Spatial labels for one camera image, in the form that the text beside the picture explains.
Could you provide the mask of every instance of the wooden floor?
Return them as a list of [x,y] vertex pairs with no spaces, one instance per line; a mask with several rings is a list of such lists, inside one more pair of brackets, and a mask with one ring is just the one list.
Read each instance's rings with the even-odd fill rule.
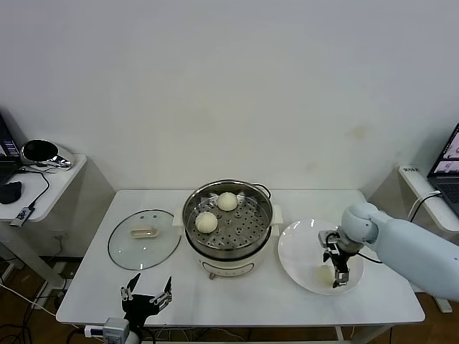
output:
[[[0,264],[4,269],[6,263]],[[69,263],[64,271],[64,276],[69,278],[75,273],[78,264]],[[16,270],[6,281],[6,286],[20,292],[28,298],[32,298],[42,284],[42,279],[28,267]],[[457,344],[459,343],[459,304],[453,303],[454,312],[442,314],[438,311],[434,300],[426,294],[417,295],[426,314],[426,320],[418,325],[400,325],[393,328],[392,344]],[[53,313],[57,309],[53,300],[46,307]],[[0,288],[0,344],[11,344],[20,329],[6,326],[21,325],[29,304],[23,299],[13,295],[9,291]],[[34,344],[65,343],[67,336],[74,329],[70,325],[58,323],[54,317],[41,310],[35,310],[30,317],[28,326],[32,332]],[[281,340],[335,340],[333,328],[227,328],[225,329],[235,337],[228,335],[223,330],[217,329],[191,329],[191,330],[163,330],[156,334],[163,340],[185,341],[187,338],[194,341],[281,341]],[[345,339],[349,339],[352,328],[344,328]],[[94,339],[84,338],[82,335],[74,335],[72,344],[96,344]],[[373,344],[390,344],[389,331],[372,341]]]

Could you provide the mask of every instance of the glass lid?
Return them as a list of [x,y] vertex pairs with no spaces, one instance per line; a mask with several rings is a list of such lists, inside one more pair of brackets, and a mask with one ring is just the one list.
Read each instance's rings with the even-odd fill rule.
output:
[[172,226],[174,216],[162,210],[143,210],[124,219],[108,240],[108,254],[128,270],[145,270],[169,257],[180,235]]

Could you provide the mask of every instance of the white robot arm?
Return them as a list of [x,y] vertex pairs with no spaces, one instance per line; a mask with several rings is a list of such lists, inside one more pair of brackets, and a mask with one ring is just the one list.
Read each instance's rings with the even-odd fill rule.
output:
[[370,203],[345,210],[338,231],[319,234],[324,260],[335,266],[334,287],[347,283],[347,260],[365,245],[388,267],[432,296],[459,301],[459,247]]
[[121,306],[126,312],[124,319],[109,317],[104,326],[85,327],[85,337],[103,337],[105,344],[139,344],[142,329],[148,317],[158,315],[172,301],[172,277],[164,291],[157,296],[133,294],[141,274],[131,279],[126,287],[121,287]]

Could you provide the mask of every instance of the computer mouse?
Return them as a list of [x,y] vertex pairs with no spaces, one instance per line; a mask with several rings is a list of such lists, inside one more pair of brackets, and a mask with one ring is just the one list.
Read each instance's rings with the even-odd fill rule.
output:
[[21,197],[22,183],[15,181],[0,186],[0,203],[10,204],[17,201]]

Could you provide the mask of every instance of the table leg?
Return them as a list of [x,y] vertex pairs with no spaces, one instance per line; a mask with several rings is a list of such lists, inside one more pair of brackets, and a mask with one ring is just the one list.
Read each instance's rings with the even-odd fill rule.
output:
[[0,244],[0,257],[7,260],[10,266],[13,265],[18,270],[24,269],[24,263],[20,259],[17,259],[3,244]]
[[46,281],[54,286],[62,286],[64,279],[54,272],[51,267],[43,262],[40,257],[30,248],[30,246],[22,240],[22,238],[16,233],[20,231],[15,227],[11,227],[8,224],[0,224],[0,240],[1,243],[9,249],[13,254],[20,258],[25,264],[33,269],[37,274],[43,277]]
[[340,326],[335,326],[335,331],[336,331],[336,337],[338,337],[338,341],[344,342],[344,336],[343,336],[343,331],[341,331]]
[[5,269],[5,271],[3,272],[3,274],[1,274],[1,281],[0,283],[3,284],[4,281],[6,281],[9,277],[9,275],[12,274],[12,272],[14,271],[14,268],[16,268],[16,265],[10,263],[9,266]]
[[377,336],[386,332],[393,325],[364,326],[362,330],[356,333],[351,339],[353,344],[367,344]]

